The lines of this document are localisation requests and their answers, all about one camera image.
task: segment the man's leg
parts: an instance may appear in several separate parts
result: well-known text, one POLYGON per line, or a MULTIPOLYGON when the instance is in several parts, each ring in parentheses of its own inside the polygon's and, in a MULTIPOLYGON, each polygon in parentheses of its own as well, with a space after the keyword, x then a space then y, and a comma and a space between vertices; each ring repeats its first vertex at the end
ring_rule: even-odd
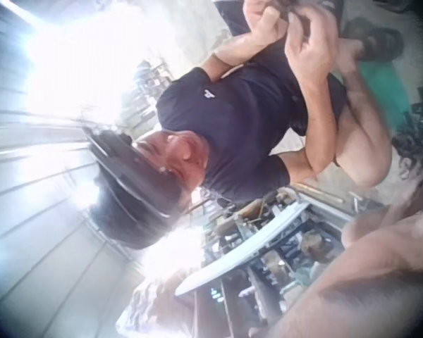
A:
POLYGON ((336 159, 359 186, 373 187, 390 170, 392 146, 382 112, 357 67, 357 56, 363 48, 359 40, 341 39, 337 66, 347 89, 348 105, 338 119, 336 159))

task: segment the welding helmet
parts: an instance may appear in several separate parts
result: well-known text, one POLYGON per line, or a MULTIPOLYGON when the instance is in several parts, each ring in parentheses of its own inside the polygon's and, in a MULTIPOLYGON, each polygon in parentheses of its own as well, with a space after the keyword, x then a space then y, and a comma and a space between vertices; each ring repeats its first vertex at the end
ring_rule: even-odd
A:
POLYGON ((99 164, 97 203, 92 219, 110 238, 143 249, 169 232, 180 217, 182 184, 157 168, 132 146, 132 139, 112 130, 83 129, 99 164))

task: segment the metal wall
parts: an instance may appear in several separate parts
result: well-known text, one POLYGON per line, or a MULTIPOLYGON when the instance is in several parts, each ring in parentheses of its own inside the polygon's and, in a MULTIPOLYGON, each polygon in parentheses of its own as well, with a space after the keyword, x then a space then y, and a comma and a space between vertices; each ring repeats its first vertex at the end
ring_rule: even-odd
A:
POLYGON ((31 33, 0 6, 0 324, 12 337, 119 337, 141 276, 72 201, 97 173, 89 122, 27 111, 31 33))

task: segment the metal frame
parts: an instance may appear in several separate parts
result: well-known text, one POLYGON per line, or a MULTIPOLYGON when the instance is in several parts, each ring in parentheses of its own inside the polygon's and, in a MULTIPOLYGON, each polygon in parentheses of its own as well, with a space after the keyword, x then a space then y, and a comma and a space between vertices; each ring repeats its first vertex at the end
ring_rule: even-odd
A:
POLYGON ((177 288, 176 296, 181 296, 201 287, 251 259, 266 243, 284 231, 309 205, 307 202, 295 202, 288 206, 279 216, 240 246, 219 260, 188 276, 177 288))

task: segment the metal pipe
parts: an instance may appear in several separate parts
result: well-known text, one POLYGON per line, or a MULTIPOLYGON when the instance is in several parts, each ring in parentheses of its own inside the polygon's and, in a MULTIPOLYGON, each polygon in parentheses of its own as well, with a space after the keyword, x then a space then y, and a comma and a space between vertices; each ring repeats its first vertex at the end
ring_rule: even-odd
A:
POLYGON ((345 203, 345 200, 344 199, 342 199, 342 198, 340 198, 340 197, 338 197, 338 196, 336 196, 334 194, 330 194, 328 192, 324 192, 323 190, 317 189, 317 188, 312 187, 312 186, 310 186, 308 184, 297 183, 297 184, 294 184, 294 187, 299 188, 299 189, 308 190, 308 191, 313 192, 315 194, 318 194, 320 196, 325 196, 328 199, 332 199, 332 200, 334 200, 337 203, 341 203, 341 204, 345 203))
MULTIPOLYGON (((286 187, 284 189, 287 192, 290 192, 291 194, 295 193, 295 191, 290 187, 286 187)), ((345 213, 345 212, 343 212, 343 211, 341 211, 341 210, 339 210, 339 209, 337 209, 333 206, 330 206, 327 203, 320 201, 320 200, 318 200, 318 199, 316 199, 316 198, 314 198, 314 197, 312 197, 312 196, 310 196, 310 195, 308 195, 304 192, 297 192, 297 193, 298 193, 299 197, 301 199, 303 199, 304 201, 307 201, 310 204, 312 204, 313 206, 316 206, 320 209, 323 209, 323 210, 327 211, 328 213, 330 213, 330 214, 332 214, 336 217, 339 217, 340 219, 342 219, 346 222, 351 222, 354 219, 354 217, 352 217, 351 215, 348 215, 347 213, 345 213)))
POLYGON ((210 198, 208 199, 204 199, 202 201, 200 201, 199 203, 195 204, 194 206, 191 206, 191 208, 189 208, 185 214, 189 214, 192 213, 194 210, 196 210, 197 208, 199 208, 200 206, 203 206, 204 204, 206 204, 206 202, 211 201, 210 198))

